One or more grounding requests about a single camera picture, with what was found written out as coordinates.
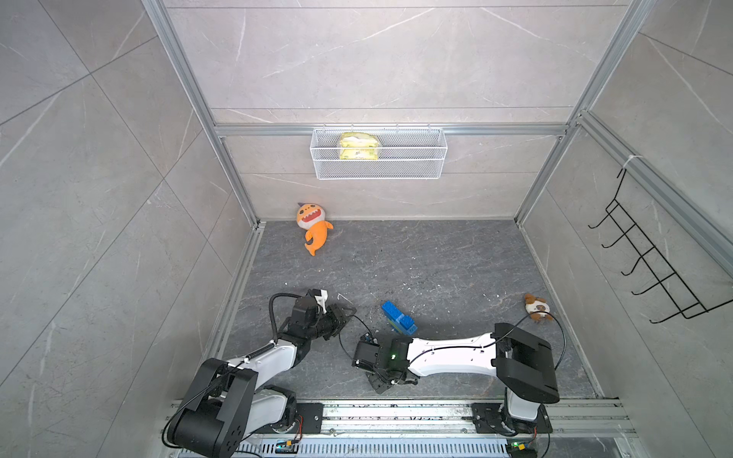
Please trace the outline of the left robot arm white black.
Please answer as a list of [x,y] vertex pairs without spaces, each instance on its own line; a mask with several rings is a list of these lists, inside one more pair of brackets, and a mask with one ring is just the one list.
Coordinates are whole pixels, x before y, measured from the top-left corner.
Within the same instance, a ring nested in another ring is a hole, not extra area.
[[231,457],[263,427],[289,431],[303,423],[296,395],[270,381],[298,366],[313,341],[338,337],[356,317],[356,309],[330,303],[324,289],[309,289],[304,295],[276,293],[267,310],[272,339],[264,347],[229,361],[209,358],[200,365],[161,430],[166,448]]

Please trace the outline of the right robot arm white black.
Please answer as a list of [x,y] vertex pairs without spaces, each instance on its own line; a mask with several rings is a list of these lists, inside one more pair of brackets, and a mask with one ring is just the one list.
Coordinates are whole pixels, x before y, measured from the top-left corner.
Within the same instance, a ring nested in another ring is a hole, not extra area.
[[504,400],[471,407],[478,432],[505,437],[553,432],[546,406],[560,396],[552,347],[516,324],[499,323],[491,333],[446,341],[399,336],[380,345],[365,335],[352,365],[368,374],[379,394],[445,373],[496,378],[504,385]]

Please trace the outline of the dark blue 2x4 lego brick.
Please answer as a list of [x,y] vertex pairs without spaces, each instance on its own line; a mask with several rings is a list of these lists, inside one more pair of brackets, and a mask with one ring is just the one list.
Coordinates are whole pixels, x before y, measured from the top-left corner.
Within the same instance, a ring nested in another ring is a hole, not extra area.
[[400,334],[412,336],[417,331],[417,325],[411,316],[402,312],[392,302],[383,303],[381,309],[392,328]]

